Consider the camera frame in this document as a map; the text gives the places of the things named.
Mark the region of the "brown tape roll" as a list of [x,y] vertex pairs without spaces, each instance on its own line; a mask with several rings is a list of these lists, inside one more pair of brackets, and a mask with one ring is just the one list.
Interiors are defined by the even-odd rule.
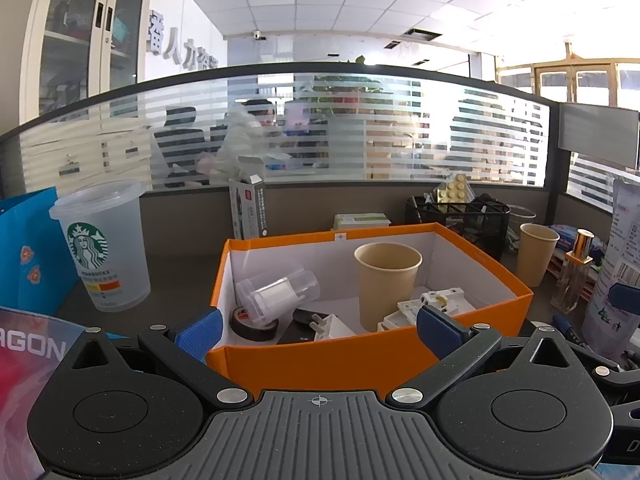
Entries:
[[266,325],[258,325],[250,320],[244,308],[237,307],[232,312],[229,325],[232,332],[241,339],[253,342],[268,342],[277,336],[279,321],[274,320]]

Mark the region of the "clear labelled plastic jar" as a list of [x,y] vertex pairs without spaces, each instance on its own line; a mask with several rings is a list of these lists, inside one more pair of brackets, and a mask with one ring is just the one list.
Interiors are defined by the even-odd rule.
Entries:
[[266,326],[320,297],[318,278],[301,266],[277,266],[235,284],[239,301],[254,326]]

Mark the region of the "tan paper cup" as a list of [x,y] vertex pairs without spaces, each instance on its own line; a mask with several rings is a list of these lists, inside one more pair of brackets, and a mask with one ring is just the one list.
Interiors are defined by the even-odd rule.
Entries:
[[516,276],[529,288],[540,285],[560,236],[548,226],[523,223],[516,260]]
[[397,304],[409,300],[423,257],[413,247],[387,242],[364,244],[354,251],[358,268],[359,317],[368,332],[378,329]]

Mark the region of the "black leather pouch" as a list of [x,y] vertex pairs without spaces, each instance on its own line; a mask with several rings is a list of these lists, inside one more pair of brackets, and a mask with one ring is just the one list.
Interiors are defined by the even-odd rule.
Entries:
[[292,322],[284,331],[278,344],[299,344],[300,342],[314,341],[317,333],[311,328],[312,322],[326,318],[325,313],[295,309],[292,314]]

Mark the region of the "white power adapter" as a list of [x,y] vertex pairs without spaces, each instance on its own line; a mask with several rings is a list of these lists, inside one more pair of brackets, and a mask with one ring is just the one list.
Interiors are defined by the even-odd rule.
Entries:
[[324,318],[318,314],[313,314],[311,315],[309,327],[314,331],[314,341],[355,336],[355,333],[335,314],[329,314]]

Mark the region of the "orange cardboard box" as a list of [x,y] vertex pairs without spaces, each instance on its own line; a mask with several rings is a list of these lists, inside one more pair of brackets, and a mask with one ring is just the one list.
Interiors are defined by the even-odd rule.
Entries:
[[[454,320],[515,336],[532,291],[491,256],[438,223],[228,240],[212,305],[221,316],[207,365],[253,396],[265,390],[374,390],[380,398],[437,361],[416,326],[378,324],[398,302],[460,289],[472,310]],[[286,330],[302,307],[326,317],[311,340],[253,344],[231,328],[238,307]]]

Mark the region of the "upright tan paper cup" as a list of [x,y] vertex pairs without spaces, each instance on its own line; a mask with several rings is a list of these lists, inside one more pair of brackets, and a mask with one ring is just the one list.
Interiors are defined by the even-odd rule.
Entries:
[[529,288],[540,285],[560,236],[548,226],[523,223],[516,260],[516,276]]

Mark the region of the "black mesh desk organizer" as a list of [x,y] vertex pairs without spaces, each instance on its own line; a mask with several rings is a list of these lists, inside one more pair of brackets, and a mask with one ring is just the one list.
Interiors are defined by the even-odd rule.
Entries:
[[439,223],[499,261],[506,247],[510,213],[507,204],[488,194],[476,196],[469,203],[446,204],[410,196],[405,206],[405,224]]

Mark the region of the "clear Starbucks plastic cup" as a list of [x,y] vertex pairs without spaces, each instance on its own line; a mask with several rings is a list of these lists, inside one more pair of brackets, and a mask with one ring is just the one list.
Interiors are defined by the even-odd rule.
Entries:
[[65,237],[79,278],[94,306],[129,310],[151,292],[137,180],[91,185],[58,198],[50,208]]

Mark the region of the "colourful AGON desk mat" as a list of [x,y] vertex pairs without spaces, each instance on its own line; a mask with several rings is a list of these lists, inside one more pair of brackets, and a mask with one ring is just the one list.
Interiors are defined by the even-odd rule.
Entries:
[[58,364],[85,329],[47,315],[3,308],[0,361],[0,468],[3,479],[43,474],[27,419]]

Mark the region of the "yellow pill blister pack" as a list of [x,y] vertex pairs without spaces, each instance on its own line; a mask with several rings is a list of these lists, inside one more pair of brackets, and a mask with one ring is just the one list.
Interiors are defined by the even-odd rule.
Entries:
[[434,189],[433,196],[438,204],[467,204],[474,200],[475,193],[466,174],[457,172],[440,182]]

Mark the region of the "green white flat boxes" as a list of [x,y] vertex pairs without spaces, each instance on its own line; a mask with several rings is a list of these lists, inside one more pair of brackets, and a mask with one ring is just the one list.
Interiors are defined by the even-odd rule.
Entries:
[[337,214],[334,217],[332,230],[346,231],[354,229],[376,229],[390,226],[390,219],[385,214],[368,212],[367,214]]

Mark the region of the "blue paper bag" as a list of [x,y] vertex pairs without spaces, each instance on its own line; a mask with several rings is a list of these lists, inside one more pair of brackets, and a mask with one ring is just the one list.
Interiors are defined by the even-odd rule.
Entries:
[[56,315],[78,281],[60,224],[49,210],[54,188],[6,198],[0,216],[3,307]]

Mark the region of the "small white product carton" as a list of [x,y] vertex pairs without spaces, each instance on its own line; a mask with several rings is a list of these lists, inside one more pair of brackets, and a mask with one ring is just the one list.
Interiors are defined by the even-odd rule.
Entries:
[[229,179],[233,236],[254,240],[268,235],[266,211],[266,164],[254,156],[240,156],[239,167]]

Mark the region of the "beige glass door cabinet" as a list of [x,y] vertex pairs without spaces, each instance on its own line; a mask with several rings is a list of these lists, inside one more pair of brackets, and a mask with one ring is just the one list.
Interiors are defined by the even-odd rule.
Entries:
[[1,0],[1,129],[144,75],[150,0]]

